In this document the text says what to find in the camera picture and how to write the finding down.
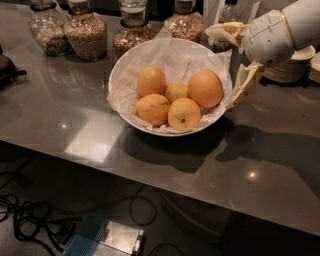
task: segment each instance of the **grains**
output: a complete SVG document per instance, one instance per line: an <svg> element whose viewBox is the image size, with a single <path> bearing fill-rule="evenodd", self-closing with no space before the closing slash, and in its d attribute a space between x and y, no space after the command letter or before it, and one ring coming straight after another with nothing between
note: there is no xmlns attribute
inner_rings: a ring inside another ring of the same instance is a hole
<svg viewBox="0 0 320 256"><path fill-rule="evenodd" d="M143 42L152 40L156 32L147 26L138 28L123 28L113 39L113 45L118 58L129 51L131 48Z"/></svg>
<svg viewBox="0 0 320 256"><path fill-rule="evenodd" d="M48 55L64 55L72 50L62 26L63 23L48 21L38 32L33 31L38 44Z"/></svg>
<svg viewBox="0 0 320 256"><path fill-rule="evenodd" d="M107 25L92 13L74 15L64 32L80 59L94 61L107 53Z"/></svg>
<svg viewBox="0 0 320 256"><path fill-rule="evenodd" d="M172 37L200 42L203 25L195 13L188 15L174 14L165 21Z"/></svg>

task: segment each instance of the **dark floor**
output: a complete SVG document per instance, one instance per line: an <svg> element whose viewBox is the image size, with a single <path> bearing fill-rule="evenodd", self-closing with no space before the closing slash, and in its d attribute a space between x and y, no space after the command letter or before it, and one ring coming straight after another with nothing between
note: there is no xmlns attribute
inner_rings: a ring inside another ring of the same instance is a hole
<svg viewBox="0 0 320 256"><path fill-rule="evenodd" d="M50 255L45 246L54 255L63 255L44 226L33 236L36 225L16 225L25 201L34 205L34 211L28 212L28 205L24 205L24 217L38 216L45 223L63 219L65 231L73 223L78 230L87 215L141 229L146 238L144 256L320 255L318 237L0 143L0 219L6 212L4 199L14 202L8 194L19 201L15 213L0 222L1 256ZM52 211L39 217L47 212L46 207ZM59 230L53 224L49 229ZM62 238L54 241L67 250L72 238L65 245ZM159 245L163 246L151 253Z"/></svg>

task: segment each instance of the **gray countertop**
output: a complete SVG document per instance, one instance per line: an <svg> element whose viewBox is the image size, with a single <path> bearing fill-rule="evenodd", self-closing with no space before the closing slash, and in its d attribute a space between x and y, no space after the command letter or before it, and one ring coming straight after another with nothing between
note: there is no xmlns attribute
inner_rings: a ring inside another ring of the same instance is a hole
<svg viewBox="0 0 320 256"><path fill-rule="evenodd" d="M2 141L320 235L319 87L259 85L199 133L145 134L105 100L119 17L104 17L108 56L83 62L46 56L31 14L0 4L4 54L28 72L0 91Z"/></svg>

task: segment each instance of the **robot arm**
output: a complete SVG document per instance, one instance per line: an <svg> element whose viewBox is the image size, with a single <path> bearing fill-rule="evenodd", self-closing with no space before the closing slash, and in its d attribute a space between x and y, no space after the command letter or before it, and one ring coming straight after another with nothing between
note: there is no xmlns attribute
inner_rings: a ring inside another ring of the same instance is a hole
<svg viewBox="0 0 320 256"><path fill-rule="evenodd" d="M249 90L258 84L264 67L280 64L290 59L295 51L320 42L319 14L319 0L298 0L281 11L266 13L250 24L238 24L237 33L233 34L237 40L230 40L230 35L225 36L231 43L242 48L252 62L249 67L240 66L227 108L240 103ZM220 25L208 28L207 35L221 36L223 33ZM230 25L232 24L224 24L228 28L225 32L232 31Z"/></svg>
<svg viewBox="0 0 320 256"><path fill-rule="evenodd" d="M241 41L246 56L265 66L290 59L294 51L320 41L319 13L318 0L299 0L255 19Z"/></svg>

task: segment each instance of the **jar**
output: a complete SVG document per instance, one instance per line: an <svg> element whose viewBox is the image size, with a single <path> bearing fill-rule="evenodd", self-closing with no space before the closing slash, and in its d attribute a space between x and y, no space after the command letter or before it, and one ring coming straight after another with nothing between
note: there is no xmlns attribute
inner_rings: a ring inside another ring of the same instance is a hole
<svg viewBox="0 0 320 256"><path fill-rule="evenodd" d="M70 22L64 32L76 55L85 61L96 61L107 54L107 24L94 15L88 1L69 0Z"/></svg>
<svg viewBox="0 0 320 256"><path fill-rule="evenodd" d="M65 55L72 51L63 26L69 21L68 16L56 10L56 3L51 0L34 2L30 5L33 16L28 23L29 29L38 45L51 56Z"/></svg>
<svg viewBox="0 0 320 256"><path fill-rule="evenodd" d="M119 0L122 29L113 38L118 58L136 45L152 40L156 36L156 32L148 24L146 3L146 0Z"/></svg>
<svg viewBox="0 0 320 256"><path fill-rule="evenodd" d="M200 43L202 15L195 12L195 4L196 0L175 0L174 14L164 22L172 37Z"/></svg>
<svg viewBox="0 0 320 256"><path fill-rule="evenodd" d="M130 27L121 21L122 29L114 36L113 45L118 58L138 44L152 40L156 36L147 24Z"/></svg>

